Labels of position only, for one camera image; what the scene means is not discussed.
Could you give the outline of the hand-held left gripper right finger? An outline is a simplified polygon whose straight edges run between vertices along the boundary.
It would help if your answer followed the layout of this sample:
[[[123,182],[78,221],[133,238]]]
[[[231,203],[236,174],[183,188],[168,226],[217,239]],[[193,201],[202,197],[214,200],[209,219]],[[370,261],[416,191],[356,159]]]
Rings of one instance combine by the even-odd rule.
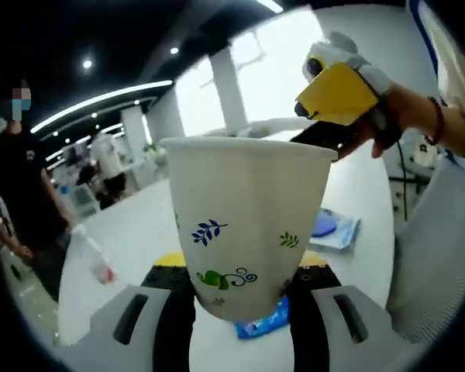
[[[286,294],[296,371],[407,371],[415,346],[390,315],[354,286],[342,286],[316,253],[305,252]]]

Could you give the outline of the person's right hand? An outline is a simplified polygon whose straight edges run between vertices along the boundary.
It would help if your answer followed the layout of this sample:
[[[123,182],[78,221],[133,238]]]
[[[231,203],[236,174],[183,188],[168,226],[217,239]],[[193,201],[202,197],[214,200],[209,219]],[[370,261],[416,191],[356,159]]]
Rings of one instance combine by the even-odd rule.
[[[443,136],[446,120],[441,106],[434,98],[426,98],[399,84],[393,84],[391,90],[384,95],[384,103],[391,116],[391,127],[398,130],[398,138],[392,143],[398,141],[407,129],[419,130],[429,138],[432,144],[437,144]],[[381,157],[390,147],[384,143],[383,134],[377,128],[376,119],[359,119],[356,122],[356,130],[359,142],[356,149],[368,140],[374,141],[372,158]],[[338,151],[338,160],[349,156],[355,150]]]

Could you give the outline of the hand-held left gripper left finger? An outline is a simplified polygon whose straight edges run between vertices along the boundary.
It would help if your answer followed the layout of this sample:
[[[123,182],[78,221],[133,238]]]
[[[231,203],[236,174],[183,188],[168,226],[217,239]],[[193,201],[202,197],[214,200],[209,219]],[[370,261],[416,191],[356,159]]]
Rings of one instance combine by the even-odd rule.
[[[183,253],[168,253],[140,286],[98,310],[88,333],[59,358],[69,371],[188,371],[194,301]]]

